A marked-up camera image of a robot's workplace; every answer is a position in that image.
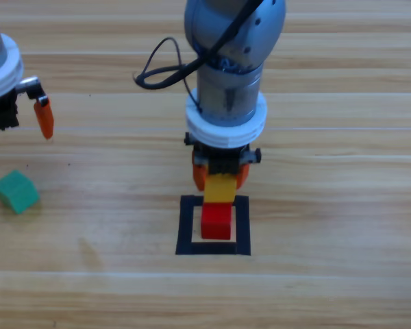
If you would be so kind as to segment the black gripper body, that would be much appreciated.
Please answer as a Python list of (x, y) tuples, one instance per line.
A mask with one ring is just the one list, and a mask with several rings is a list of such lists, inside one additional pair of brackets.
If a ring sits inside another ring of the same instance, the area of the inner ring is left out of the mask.
[(17, 119), (16, 99), (25, 93), (29, 99), (35, 99), (34, 110), (41, 131), (43, 131), (43, 89), (38, 77), (28, 77), (21, 80), (8, 93), (0, 96), (0, 131), (19, 126)]
[(198, 141), (192, 133), (185, 133), (184, 143), (193, 146), (192, 164), (207, 167), (210, 175), (237, 175), (243, 165), (261, 162), (261, 149), (250, 149), (250, 144), (236, 148), (218, 148)]

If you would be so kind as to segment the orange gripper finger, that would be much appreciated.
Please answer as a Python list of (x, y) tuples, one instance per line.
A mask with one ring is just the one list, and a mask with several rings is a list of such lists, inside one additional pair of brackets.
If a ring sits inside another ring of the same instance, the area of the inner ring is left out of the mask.
[(44, 96), (36, 100), (36, 103), (34, 104), (34, 111), (42, 135), (46, 140), (51, 139), (53, 137), (54, 118), (48, 96)]
[(195, 155), (192, 153), (192, 177), (199, 191), (204, 191), (208, 166), (206, 164), (195, 164)]
[(238, 174), (236, 175), (236, 188), (239, 189), (246, 181), (249, 175), (250, 164), (242, 164), (239, 166)]

